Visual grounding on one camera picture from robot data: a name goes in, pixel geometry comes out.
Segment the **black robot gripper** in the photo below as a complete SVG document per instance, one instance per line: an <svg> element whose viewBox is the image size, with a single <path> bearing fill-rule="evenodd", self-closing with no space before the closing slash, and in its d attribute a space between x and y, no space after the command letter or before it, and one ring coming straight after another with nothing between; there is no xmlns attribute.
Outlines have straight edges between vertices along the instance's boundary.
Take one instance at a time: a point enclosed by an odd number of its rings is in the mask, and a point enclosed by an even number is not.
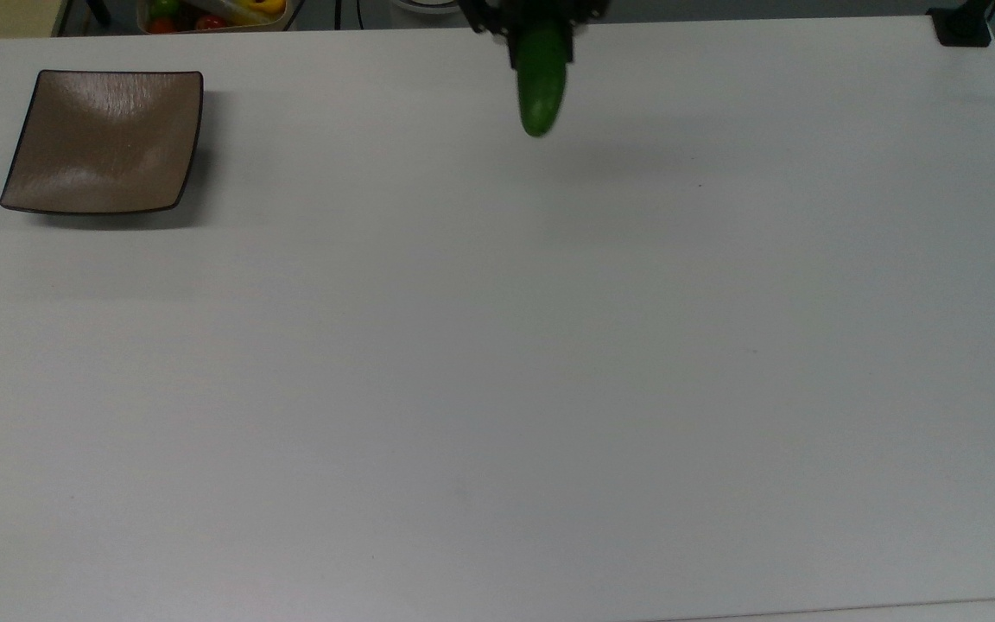
<svg viewBox="0 0 995 622"><path fill-rule="evenodd" d="M508 36L510 67L517 70L521 30L556 22L566 25L566 63L575 62L578 27L604 17L612 1L459 1L459 10L474 32Z"/></svg>

